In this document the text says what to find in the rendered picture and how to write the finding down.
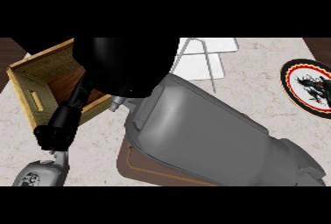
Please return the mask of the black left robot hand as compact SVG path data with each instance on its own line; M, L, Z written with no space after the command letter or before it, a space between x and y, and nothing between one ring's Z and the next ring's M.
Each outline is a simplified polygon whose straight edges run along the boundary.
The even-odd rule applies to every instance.
M84 73L68 99L59 104L47 125L34 128L37 144L43 151L66 151L78 131L81 111L87 105L93 78Z

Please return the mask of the wooden wicker tray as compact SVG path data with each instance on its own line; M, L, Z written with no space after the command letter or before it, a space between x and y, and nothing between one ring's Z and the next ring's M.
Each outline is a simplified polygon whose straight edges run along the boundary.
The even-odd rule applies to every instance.
M72 58L74 39L13 63L6 73L31 129L47 124L85 72Z

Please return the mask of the brown placemat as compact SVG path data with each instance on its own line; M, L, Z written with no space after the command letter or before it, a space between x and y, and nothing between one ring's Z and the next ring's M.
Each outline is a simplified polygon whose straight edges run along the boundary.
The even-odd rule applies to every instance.
M158 186L214 186L212 183L156 164L137 152L125 137L118 151L116 168L124 178Z

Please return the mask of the round red-rimmed plate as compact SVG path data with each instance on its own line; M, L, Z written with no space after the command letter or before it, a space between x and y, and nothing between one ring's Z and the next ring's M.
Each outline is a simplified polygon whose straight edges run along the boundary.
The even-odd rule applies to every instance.
M331 67L310 59L292 59L280 69L280 84L294 104L331 120Z

